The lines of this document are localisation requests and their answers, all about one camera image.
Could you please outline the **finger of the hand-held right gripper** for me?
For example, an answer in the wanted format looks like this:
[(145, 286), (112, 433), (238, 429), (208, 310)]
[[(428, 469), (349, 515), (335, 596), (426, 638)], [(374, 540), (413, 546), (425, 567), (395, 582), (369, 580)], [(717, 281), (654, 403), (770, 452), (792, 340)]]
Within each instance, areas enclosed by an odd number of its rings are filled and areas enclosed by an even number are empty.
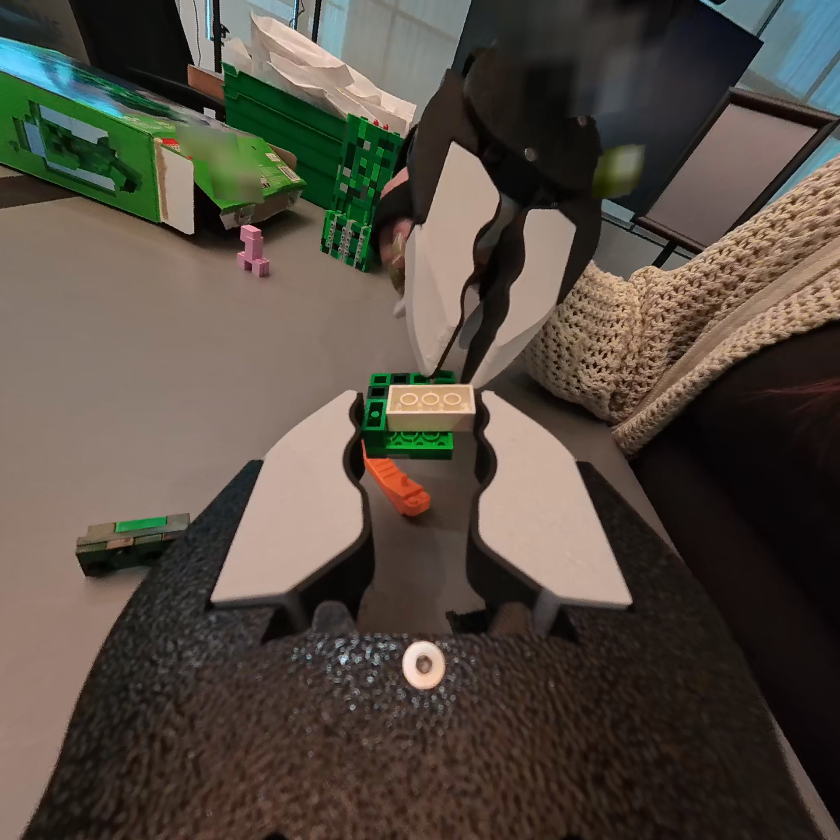
[(481, 321), (469, 343), (467, 381), (486, 385), (517, 359), (557, 305), (575, 225), (558, 209), (521, 212), (502, 232)]
[(405, 314), (417, 369), (429, 377), (445, 361), (464, 319), (476, 241), (495, 223), (500, 194), (480, 159), (449, 145), (426, 221), (405, 249)]

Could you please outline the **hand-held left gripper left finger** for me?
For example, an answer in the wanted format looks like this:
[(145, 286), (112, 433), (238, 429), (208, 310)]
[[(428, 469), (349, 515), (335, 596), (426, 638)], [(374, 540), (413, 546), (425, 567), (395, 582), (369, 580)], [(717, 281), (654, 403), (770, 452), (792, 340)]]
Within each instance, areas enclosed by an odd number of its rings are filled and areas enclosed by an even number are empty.
[(272, 606), (294, 628), (322, 602), (357, 617), (375, 572), (362, 394), (345, 391), (266, 454), (211, 594), (215, 608)]

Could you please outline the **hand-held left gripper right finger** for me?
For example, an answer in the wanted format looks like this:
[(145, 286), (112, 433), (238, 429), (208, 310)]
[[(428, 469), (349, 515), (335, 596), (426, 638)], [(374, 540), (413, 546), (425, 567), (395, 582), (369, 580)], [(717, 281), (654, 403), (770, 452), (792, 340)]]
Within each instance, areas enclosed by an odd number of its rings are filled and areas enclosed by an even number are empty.
[(625, 611), (633, 597), (576, 459), (493, 391), (476, 399), (467, 579), (492, 612), (518, 602), (550, 633), (565, 607)]

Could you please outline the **green and white lego assembly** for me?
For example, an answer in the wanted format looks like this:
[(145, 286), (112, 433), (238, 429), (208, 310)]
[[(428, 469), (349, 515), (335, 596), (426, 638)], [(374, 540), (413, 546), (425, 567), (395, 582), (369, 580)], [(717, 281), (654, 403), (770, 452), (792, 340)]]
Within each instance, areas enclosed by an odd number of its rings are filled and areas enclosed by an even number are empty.
[(362, 435), (371, 459), (450, 460), (455, 435), (476, 419), (473, 386), (452, 371), (374, 373), (366, 393)]

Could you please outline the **person's right forearm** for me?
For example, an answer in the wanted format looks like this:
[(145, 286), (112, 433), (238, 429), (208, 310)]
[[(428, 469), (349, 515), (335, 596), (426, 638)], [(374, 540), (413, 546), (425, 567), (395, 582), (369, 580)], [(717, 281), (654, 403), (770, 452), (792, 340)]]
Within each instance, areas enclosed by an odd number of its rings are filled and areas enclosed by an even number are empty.
[(677, 269), (624, 279), (591, 262), (524, 369), (634, 452), (736, 363), (838, 321), (838, 231), (835, 156)]

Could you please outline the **green lego creeper figure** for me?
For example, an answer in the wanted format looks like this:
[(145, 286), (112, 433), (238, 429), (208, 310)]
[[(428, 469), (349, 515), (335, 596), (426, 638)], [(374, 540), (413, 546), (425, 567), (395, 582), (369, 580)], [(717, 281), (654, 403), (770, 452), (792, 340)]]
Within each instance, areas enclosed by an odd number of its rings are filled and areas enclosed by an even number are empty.
[(321, 252), (362, 272), (369, 269), (373, 216), (402, 146), (403, 137), (388, 125), (354, 115), (347, 118)]

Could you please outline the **dark green lego assembly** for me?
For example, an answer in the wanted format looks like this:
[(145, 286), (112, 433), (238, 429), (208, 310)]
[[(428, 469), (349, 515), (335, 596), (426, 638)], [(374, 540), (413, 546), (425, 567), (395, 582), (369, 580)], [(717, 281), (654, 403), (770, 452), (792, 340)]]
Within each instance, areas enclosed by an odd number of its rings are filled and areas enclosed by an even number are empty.
[(111, 572), (154, 565), (189, 528), (191, 515), (108, 521), (90, 525), (77, 539), (82, 573), (98, 578)]

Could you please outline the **pink lego pig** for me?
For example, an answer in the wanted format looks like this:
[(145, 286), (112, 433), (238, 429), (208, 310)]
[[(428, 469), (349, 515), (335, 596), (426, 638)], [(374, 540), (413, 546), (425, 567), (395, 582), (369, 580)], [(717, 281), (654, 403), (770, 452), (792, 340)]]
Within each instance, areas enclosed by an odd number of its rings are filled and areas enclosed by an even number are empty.
[(243, 224), (239, 236), (244, 249), (237, 253), (237, 262), (242, 270), (258, 277), (267, 277), (270, 273), (270, 261), (264, 255), (264, 237), (261, 230), (251, 224)]

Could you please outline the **green lego box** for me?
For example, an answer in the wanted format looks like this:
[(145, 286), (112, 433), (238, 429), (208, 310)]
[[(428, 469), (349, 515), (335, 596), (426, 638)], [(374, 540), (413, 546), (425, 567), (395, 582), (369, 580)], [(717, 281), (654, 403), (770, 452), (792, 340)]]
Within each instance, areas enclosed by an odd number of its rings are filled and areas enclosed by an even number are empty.
[(184, 235), (297, 201), (290, 154), (53, 49), (1, 39), (2, 164)]

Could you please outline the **person's right hand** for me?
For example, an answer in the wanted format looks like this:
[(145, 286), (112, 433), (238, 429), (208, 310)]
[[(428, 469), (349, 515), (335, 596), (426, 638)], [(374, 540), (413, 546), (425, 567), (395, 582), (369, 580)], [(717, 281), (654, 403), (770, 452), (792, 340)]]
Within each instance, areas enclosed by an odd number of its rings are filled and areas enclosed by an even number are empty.
[(408, 169), (403, 167), (382, 189), (374, 215), (374, 239), (379, 260), (397, 295), (395, 318), (405, 317), (406, 245), (415, 226)]

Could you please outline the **orange brick separator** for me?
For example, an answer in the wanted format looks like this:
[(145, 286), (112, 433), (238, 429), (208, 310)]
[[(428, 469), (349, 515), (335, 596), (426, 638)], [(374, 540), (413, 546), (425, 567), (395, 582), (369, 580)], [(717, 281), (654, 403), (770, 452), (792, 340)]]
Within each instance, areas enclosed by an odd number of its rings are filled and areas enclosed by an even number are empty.
[(362, 443), (364, 467), (383, 491), (394, 509), (409, 518), (419, 516), (431, 506), (431, 497), (424, 487), (399, 469), (389, 458), (371, 458)]

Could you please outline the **white paper bags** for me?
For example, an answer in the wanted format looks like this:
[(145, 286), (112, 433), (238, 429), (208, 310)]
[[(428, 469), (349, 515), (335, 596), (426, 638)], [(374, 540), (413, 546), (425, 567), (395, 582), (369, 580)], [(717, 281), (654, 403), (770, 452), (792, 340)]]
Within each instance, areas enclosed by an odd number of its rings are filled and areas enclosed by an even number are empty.
[(405, 137), (416, 105), (378, 88), (305, 35), (269, 16), (250, 14), (252, 74), (337, 117), (356, 116)]

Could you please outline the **black monitor panel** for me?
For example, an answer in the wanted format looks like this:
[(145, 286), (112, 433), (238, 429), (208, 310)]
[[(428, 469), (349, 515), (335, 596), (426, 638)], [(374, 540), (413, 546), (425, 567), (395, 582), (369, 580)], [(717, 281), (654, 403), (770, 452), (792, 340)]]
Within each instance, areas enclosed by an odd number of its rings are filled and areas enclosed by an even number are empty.
[(455, 53), (496, 49), (568, 116), (593, 117), (594, 194), (648, 210), (760, 40), (702, 2), (472, 2)]

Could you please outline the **person's clothed torso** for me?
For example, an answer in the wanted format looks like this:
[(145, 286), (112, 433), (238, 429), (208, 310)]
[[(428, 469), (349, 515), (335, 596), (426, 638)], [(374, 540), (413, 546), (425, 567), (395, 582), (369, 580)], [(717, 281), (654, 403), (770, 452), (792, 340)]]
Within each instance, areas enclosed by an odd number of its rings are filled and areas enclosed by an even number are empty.
[(838, 821), (838, 240), (676, 333), (628, 329), (616, 441)]

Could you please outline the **dark framed screen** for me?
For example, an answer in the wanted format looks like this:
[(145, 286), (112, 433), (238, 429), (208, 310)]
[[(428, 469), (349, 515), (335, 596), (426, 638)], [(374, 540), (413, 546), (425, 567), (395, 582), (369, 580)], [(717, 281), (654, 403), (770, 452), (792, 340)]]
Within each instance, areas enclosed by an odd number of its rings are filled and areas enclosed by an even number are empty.
[(633, 225), (661, 237), (661, 267), (697, 255), (755, 215), (838, 126), (838, 116), (732, 87)]

